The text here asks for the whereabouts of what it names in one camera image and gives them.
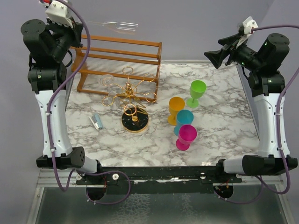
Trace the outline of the clear wine glass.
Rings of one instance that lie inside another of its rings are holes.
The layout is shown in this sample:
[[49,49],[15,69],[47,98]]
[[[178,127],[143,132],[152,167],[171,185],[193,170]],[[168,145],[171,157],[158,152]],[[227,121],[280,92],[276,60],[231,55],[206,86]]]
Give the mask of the clear wine glass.
[[126,35],[134,35],[136,29],[139,27],[138,23],[120,22],[120,21],[113,21],[113,22],[86,21],[86,23],[97,25],[100,27],[105,27],[116,33],[126,34]]
[[125,91],[124,86],[120,86],[115,83],[114,76],[111,74],[103,75],[99,83],[107,89],[108,95],[104,96],[101,103],[103,106],[112,106],[115,105],[122,109],[125,108],[125,103],[123,99],[123,93]]

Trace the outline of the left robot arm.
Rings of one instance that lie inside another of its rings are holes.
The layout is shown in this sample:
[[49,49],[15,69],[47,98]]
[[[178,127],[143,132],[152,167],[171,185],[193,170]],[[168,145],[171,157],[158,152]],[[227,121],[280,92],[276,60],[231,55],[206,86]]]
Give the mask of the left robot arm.
[[83,147],[71,145],[66,125],[68,80],[63,59],[71,47],[79,48],[83,25],[71,21],[72,27],[50,20],[33,19],[21,27],[23,42],[30,51],[28,81],[37,99],[43,125],[43,154],[37,158],[39,168],[72,169],[87,173],[98,184],[103,180],[99,162],[85,155]]

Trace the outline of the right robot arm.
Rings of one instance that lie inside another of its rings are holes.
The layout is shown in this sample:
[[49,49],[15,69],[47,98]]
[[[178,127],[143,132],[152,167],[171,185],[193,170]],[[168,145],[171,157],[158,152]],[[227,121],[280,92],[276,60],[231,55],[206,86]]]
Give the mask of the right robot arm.
[[232,174],[280,175],[298,166],[285,141],[284,100],[278,99],[285,88],[285,79],[278,69],[289,53],[289,39],[279,33],[269,34],[257,52],[246,42],[240,44],[240,40],[240,34],[220,39],[222,48],[204,55],[216,69],[227,59],[226,65],[234,62],[249,70],[247,81],[258,115],[258,154],[223,160],[223,167],[214,172],[219,182],[226,182]]

